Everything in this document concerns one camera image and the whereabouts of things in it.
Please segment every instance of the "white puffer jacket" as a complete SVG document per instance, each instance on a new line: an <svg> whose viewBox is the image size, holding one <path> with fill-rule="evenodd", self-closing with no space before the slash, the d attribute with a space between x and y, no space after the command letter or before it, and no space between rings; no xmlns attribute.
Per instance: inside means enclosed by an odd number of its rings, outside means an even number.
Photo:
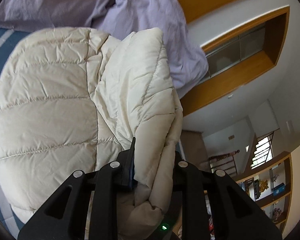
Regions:
<svg viewBox="0 0 300 240"><path fill-rule="evenodd" d="M181 126L159 29L123 41L90 28L41 30L0 76L0 184L27 222L73 171L100 169L135 136L138 186L118 197L118 232L144 239L170 203Z"/></svg>

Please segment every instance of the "metal screw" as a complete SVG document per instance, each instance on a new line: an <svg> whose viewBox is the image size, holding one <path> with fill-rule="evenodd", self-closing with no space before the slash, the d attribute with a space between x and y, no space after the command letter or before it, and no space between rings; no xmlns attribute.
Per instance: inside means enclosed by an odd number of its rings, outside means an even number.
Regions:
<svg viewBox="0 0 300 240"><path fill-rule="evenodd" d="M181 161L178 163L178 165L181 167L181 168L185 168L186 166L188 166L188 163L185 162L185 161Z"/></svg>
<svg viewBox="0 0 300 240"><path fill-rule="evenodd" d="M117 168L117 167L119 167L119 166L120 166L120 163L117 162L117 161L114 161L114 162L111 162L111 163L110 163L110 167L111 167L111 168Z"/></svg>
<svg viewBox="0 0 300 240"><path fill-rule="evenodd" d="M82 171L77 170L77 171L75 171L75 172L73 173L73 176L74 176L75 178L78 178L78 177L81 177L82 174L83 174Z"/></svg>
<svg viewBox="0 0 300 240"><path fill-rule="evenodd" d="M223 177L223 176L226 175L226 172L223 171L223 170L217 170L217 171L216 171L216 175L219 176L219 177Z"/></svg>

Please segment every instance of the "shelf item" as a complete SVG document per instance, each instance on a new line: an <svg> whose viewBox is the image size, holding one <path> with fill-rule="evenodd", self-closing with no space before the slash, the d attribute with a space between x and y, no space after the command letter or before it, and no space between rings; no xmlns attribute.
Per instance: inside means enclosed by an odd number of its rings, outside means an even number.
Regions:
<svg viewBox="0 0 300 240"><path fill-rule="evenodd" d="M264 192L266 189L268 189L269 188L268 180L259 179L259 188L260 188L260 194Z"/></svg>
<svg viewBox="0 0 300 240"><path fill-rule="evenodd" d="M279 184L278 186L274 187L274 189L273 189L273 195L277 196L281 192L284 192L285 188L286 188L286 186L285 186L284 183Z"/></svg>
<svg viewBox="0 0 300 240"><path fill-rule="evenodd" d="M260 198L260 185L258 179L253 182L253 189L254 189L254 198L255 199Z"/></svg>
<svg viewBox="0 0 300 240"><path fill-rule="evenodd" d="M279 217L282 214L282 210L280 208L274 208L272 213L272 222L276 223L279 219Z"/></svg>
<svg viewBox="0 0 300 240"><path fill-rule="evenodd" d="M272 182L276 182L277 178L279 177L279 175L274 175L272 178L271 178L271 181Z"/></svg>

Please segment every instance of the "wooden window frame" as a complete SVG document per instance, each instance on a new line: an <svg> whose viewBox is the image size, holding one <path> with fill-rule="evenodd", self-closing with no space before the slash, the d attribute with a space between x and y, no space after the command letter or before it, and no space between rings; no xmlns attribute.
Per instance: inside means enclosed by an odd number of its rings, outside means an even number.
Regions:
<svg viewBox="0 0 300 240"><path fill-rule="evenodd" d="M232 38L265 23L263 50L191 89L180 100L183 115L193 113L275 67L285 42L289 15L289 6L280 8L241 25L203 46L204 51L211 51Z"/></svg>

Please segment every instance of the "purple pillow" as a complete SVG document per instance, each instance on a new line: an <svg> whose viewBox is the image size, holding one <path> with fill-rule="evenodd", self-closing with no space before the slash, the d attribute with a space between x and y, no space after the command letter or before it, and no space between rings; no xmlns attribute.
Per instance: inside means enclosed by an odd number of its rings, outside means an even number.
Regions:
<svg viewBox="0 0 300 240"><path fill-rule="evenodd" d="M0 28L33 32L47 27L90 27L115 0L2 0Z"/></svg>

